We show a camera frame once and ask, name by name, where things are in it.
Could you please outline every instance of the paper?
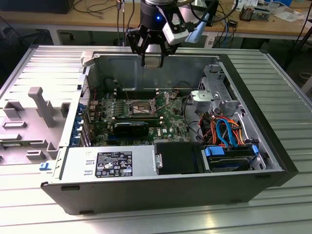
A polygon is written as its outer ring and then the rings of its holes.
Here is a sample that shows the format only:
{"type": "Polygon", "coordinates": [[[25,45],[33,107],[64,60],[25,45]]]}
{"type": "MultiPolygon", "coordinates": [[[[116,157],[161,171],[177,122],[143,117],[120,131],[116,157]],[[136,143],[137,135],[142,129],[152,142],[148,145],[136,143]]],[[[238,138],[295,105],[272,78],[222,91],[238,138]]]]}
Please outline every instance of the paper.
{"type": "Polygon", "coordinates": [[[282,13],[276,14],[275,16],[279,17],[282,20],[286,20],[288,22],[294,22],[297,19],[299,19],[298,15],[290,13],[290,12],[287,12],[287,11],[284,11],[282,13]]]}
{"type": "Polygon", "coordinates": [[[237,5],[237,8],[236,8],[236,11],[237,10],[241,11],[243,6],[244,6],[244,4],[246,4],[246,6],[254,6],[254,7],[256,7],[258,5],[258,0],[238,0],[238,5],[237,5]]]}

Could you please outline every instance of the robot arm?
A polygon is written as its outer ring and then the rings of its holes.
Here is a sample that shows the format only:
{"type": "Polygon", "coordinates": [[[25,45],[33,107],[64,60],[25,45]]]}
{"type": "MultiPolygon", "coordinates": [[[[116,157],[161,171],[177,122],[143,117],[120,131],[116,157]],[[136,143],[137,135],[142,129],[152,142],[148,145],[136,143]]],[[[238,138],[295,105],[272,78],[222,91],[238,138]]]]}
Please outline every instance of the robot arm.
{"type": "MultiPolygon", "coordinates": [[[[161,49],[162,67],[164,57],[173,55],[180,43],[184,41],[195,43],[201,36],[205,22],[194,18],[190,20],[191,11],[182,10],[180,7],[188,6],[193,0],[177,2],[176,0],[141,0],[140,25],[130,29],[127,38],[132,52],[142,56],[142,66],[145,65],[145,52],[149,45],[159,45],[161,49]]],[[[208,19],[209,8],[218,5],[218,0],[210,1],[203,19],[208,19]]]]}

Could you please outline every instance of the power supply label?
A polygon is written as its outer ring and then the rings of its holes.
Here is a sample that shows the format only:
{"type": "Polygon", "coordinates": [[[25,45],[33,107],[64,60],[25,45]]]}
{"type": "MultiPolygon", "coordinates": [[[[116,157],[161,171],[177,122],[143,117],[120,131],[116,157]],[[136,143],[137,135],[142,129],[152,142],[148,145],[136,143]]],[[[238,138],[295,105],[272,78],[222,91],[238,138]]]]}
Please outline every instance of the power supply label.
{"type": "Polygon", "coordinates": [[[96,177],[132,176],[132,151],[97,154],[96,177]]]}

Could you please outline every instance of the wire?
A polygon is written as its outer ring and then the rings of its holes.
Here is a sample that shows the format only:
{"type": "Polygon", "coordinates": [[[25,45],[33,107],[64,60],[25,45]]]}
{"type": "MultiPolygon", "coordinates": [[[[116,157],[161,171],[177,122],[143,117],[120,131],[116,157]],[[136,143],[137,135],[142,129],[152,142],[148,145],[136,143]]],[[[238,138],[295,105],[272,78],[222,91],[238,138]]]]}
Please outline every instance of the wire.
{"type": "Polygon", "coordinates": [[[225,41],[226,41],[226,39],[227,39],[227,37],[228,37],[228,33],[229,33],[229,27],[228,27],[228,24],[226,23],[226,21],[224,20],[224,22],[225,22],[225,27],[226,27],[226,34],[225,34],[225,39],[224,39],[224,41],[223,41],[223,43],[222,43],[222,47],[224,47],[225,46],[225,41]]]}
{"type": "Polygon", "coordinates": [[[125,0],[122,1],[122,46],[125,46],[125,0]]]}
{"type": "Polygon", "coordinates": [[[93,98],[92,103],[94,103],[94,101],[96,100],[96,97],[97,97],[97,90],[94,88],[94,98],[93,98]]]}
{"type": "MultiPolygon", "coordinates": [[[[221,8],[221,10],[222,10],[222,14],[225,16],[225,13],[224,13],[224,9],[223,9],[223,7],[222,7],[222,5],[219,3],[219,6],[220,6],[220,8],[221,8]]],[[[219,37],[219,39],[215,42],[215,44],[214,44],[214,46],[213,46],[213,48],[215,48],[216,47],[216,45],[219,43],[219,47],[220,47],[220,41],[221,41],[221,38],[222,38],[222,36],[223,36],[223,33],[225,32],[225,30],[226,30],[226,25],[224,25],[224,29],[223,29],[223,32],[222,32],[222,34],[221,34],[221,36],[219,37]]]]}
{"type": "Polygon", "coordinates": [[[185,117],[185,109],[186,109],[187,100],[190,98],[190,96],[191,96],[191,94],[189,94],[189,95],[187,96],[186,102],[185,102],[185,104],[184,104],[184,108],[183,108],[183,119],[184,119],[186,125],[189,127],[189,129],[190,129],[192,132],[194,132],[194,133],[198,136],[198,138],[199,138],[201,141],[206,142],[205,139],[204,139],[200,134],[197,133],[197,131],[195,131],[193,128],[190,127],[190,123],[188,123],[187,120],[186,120],[186,117],[185,117]]]}
{"type": "Polygon", "coordinates": [[[207,15],[207,13],[209,12],[210,8],[212,7],[212,5],[214,5],[215,2],[216,2],[216,1],[211,2],[211,3],[209,4],[209,6],[207,7],[207,10],[204,12],[204,14],[202,15],[201,18],[200,18],[198,15],[196,15],[196,13],[195,13],[195,11],[194,11],[194,9],[193,9],[193,6],[192,6],[192,4],[190,3],[190,9],[191,9],[192,14],[196,17],[196,19],[199,20],[199,21],[197,22],[197,24],[196,24],[196,27],[199,26],[199,24],[200,24],[201,22],[205,22],[205,23],[216,23],[216,22],[219,22],[219,21],[222,21],[222,20],[226,19],[228,16],[230,16],[230,15],[236,10],[236,8],[237,8],[237,6],[238,6],[239,0],[235,0],[235,5],[234,5],[233,9],[232,9],[228,14],[226,14],[223,18],[221,18],[221,19],[216,19],[216,20],[205,20],[205,17],[206,17],[206,15],[207,15]]]}
{"type": "Polygon", "coordinates": [[[82,1],[83,1],[83,0],[79,0],[79,1],[77,1],[77,2],[74,4],[73,9],[74,9],[75,11],[82,12],[82,13],[94,13],[94,12],[104,11],[104,10],[107,10],[107,9],[109,9],[109,8],[112,8],[112,7],[116,6],[116,5],[113,5],[113,6],[109,6],[109,7],[106,7],[106,8],[104,8],[104,9],[100,9],[100,10],[96,10],[96,11],[80,11],[80,10],[78,10],[78,9],[76,8],[76,5],[77,5],[78,3],[80,3],[80,2],[82,2],[82,1]]]}
{"type": "Polygon", "coordinates": [[[106,0],[106,2],[104,2],[104,3],[93,4],[93,5],[91,5],[91,6],[88,6],[88,5],[87,5],[87,0],[85,0],[84,3],[85,3],[86,9],[87,9],[89,15],[95,16],[95,17],[98,17],[98,18],[102,19],[103,17],[102,17],[101,15],[102,15],[103,13],[102,13],[102,12],[95,12],[95,13],[98,13],[99,15],[93,15],[93,14],[92,14],[91,7],[105,5],[106,3],[108,3],[108,1],[109,1],[109,0],[106,0]]]}
{"type": "Polygon", "coordinates": [[[135,13],[135,0],[132,0],[132,12],[127,23],[126,33],[128,32],[129,25],[130,25],[130,22],[134,13],[135,13]]]}
{"type": "Polygon", "coordinates": [[[117,34],[118,34],[118,46],[120,46],[120,38],[119,38],[119,9],[117,9],[117,34]]]}
{"type": "Polygon", "coordinates": [[[299,43],[298,47],[296,47],[296,45],[297,45],[297,43],[298,43],[298,41],[299,41],[299,39],[300,39],[300,37],[301,37],[301,35],[302,35],[302,32],[303,32],[304,28],[306,27],[306,23],[307,23],[307,21],[308,21],[309,15],[310,15],[311,8],[312,8],[312,1],[311,1],[309,10],[308,10],[308,14],[307,14],[306,20],[305,20],[305,22],[304,22],[304,24],[303,24],[303,26],[302,26],[301,32],[300,32],[300,34],[299,34],[299,36],[298,36],[296,42],[294,43],[294,45],[293,45],[293,47],[292,47],[292,50],[291,50],[291,52],[290,52],[290,55],[287,57],[286,62],[285,62],[285,64],[284,64],[284,70],[285,70],[285,71],[287,70],[289,64],[292,62],[294,56],[295,56],[296,53],[298,52],[298,51],[296,51],[296,50],[298,50],[298,49],[300,48],[300,43],[299,43]]]}
{"type": "Polygon", "coordinates": [[[302,34],[302,32],[303,32],[303,29],[304,29],[305,26],[306,26],[306,23],[307,23],[307,21],[308,21],[309,15],[310,15],[311,7],[312,7],[312,2],[311,2],[311,4],[310,4],[309,10],[308,10],[308,14],[307,14],[306,20],[305,20],[305,22],[304,22],[304,24],[303,24],[303,27],[302,27],[302,29],[301,29],[301,32],[300,32],[300,34],[299,34],[299,36],[298,36],[296,42],[294,43],[294,46],[293,46],[293,47],[296,46],[297,42],[299,41],[299,39],[300,39],[300,37],[301,37],[301,34],[302,34]]]}
{"type": "Polygon", "coordinates": [[[243,145],[246,145],[245,142],[243,141],[242,131],[240,129],[239,129],[239,137],[240,137],[240,140],[242,141],[243,145]]]}
{"type": "Polygon", "coordinates": [[[237,143],[240,145],[240,141],[239,141],[239,139],[238,139],[237,131],[233,131],[233,133],[234,133],[234,135],[235,135],[235,137],[236,137],[236,139],[237,139],[237,143]]]}
{"type": "Polygon", "coordinates": [[[28,43],[28,41],[26,41],[16,30],[15,28],[13,28],[2,16],[0,16],[0,18],[2,19],[3,22],[5,22],[18,36],[20,39],[22,39],[28,46],[30,46],[30,44],[28,43]]]}
{"type": "Polygon", "coordinates": [[[177,83],[175,83],[175,84],[172,86],[172,89],[175,91],[176,85],[177,85],[177,84],[180,84],[180,83],[185,83],[185,84],[187,84],[187,85],[192,89],[192,86],[189,84],[189,82],[183,81],[183,80],[180,80],[180,81],[178,81],[177,83]]]}

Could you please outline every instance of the workbench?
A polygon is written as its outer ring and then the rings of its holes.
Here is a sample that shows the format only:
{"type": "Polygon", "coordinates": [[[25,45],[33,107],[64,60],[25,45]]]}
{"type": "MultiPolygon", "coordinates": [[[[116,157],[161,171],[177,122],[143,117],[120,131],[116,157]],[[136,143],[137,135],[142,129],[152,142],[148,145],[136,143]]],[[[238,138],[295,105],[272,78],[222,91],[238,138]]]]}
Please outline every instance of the workbench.
{"type": "MultiPolygon", "coordinates": [[[[232,0],[222,0],[221,4],[225,13],[231,9],[232,0]]],[[[87,4],[103,3],[102,0],[88,0],[87,4]]],[[[116,3],[115,0],[109,0],[105,5],[96,6],[93,10],[103,9],[108,6],[112,6],[116,3]]],[[[303,3],[294,2],[291,7],[309,7],[310,1],[303,3]]],[[[76,6],[81,11],[86,11],[85,4],[83,2],[76,6]]],[[[127,24],[132,11],[132,3],[125,4],[125,24],[127,24]]],[[[105,31],[116,32],[117,31],[117,10],[112,7],[103,11],[103,19],[89,15],[87,13],[81,13],[71,9],[67,15],[57,15],[48,13],[29,13],[29,12],[0,12],[0,15],[6,19],[13,27],[16,28],[35,28],[35,29],[47,29],[50,31],[54,45],[61,45],[61,39],[59,37],[59,30],[78,30],[78,31],[105,31]]],[[[302,29],[303,21],[287,22],[275,16],[270,16],[269,21],[257,21],[250,22],[239,20],[239,12],[235,11],[230,19],[238,21],[237,31],[235,37],[241,38],[262,38],[262,39],[297,39],[302,29]]],[[[130,23],[130,27],[137,27],[140,20],[140,4],[135,3],[135,13],[130,23]]],[[[4,22],[0,22],[0,26],[5,27],[4,22]]],[[[122,14],[119,17],[119,30],[122,32],[122,14]]],[[[206,27],[203,35],[207,36],[205,47],[211,47],[215,37],[220,35],[224,30],[222,23],[214,23],[212,27],[206,27]]]]}
{"type": "MultiPolygon", "coordinates": [[[[6,100],[27,101],[29,86],[55,86],[47,98],[58,106],[71,102],[83,76],[84,51],[110,53],[116,47],[39,46],[30,48],[0,90],[6,100]]],[[[130,52],[130,48],[119,48],[130,52]]],[[[299,174],[282,187],[266,189],[249,203],[109,214],[69,215],[40,183],[51,173],[39,164],[0,166],[1,233],[310,233],[312,228],[312,103],[269,54],[259,50],[180,48],[228,55],[261,111],[274,129],[299,174]]]]}

